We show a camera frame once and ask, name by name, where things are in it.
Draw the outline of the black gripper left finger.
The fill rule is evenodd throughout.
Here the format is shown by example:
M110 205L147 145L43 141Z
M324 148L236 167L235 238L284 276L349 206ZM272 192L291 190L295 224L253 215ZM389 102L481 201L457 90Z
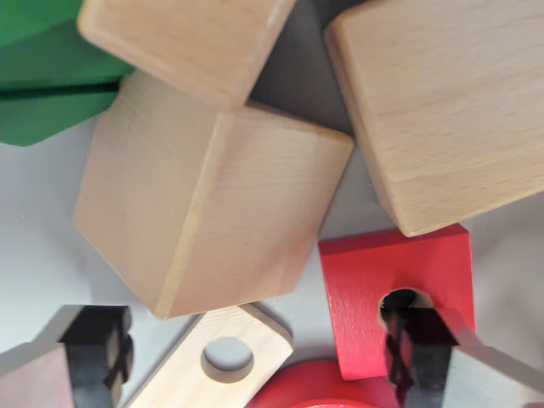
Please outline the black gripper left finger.
M133 369L127 305L65 305L1 353L2 407L117 407Z

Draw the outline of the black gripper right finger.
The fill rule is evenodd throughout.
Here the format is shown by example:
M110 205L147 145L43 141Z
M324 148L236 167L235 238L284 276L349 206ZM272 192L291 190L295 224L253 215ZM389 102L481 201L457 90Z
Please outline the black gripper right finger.
M542 372L484 345L452 309L392 311L388 380L401 407L541 407Z

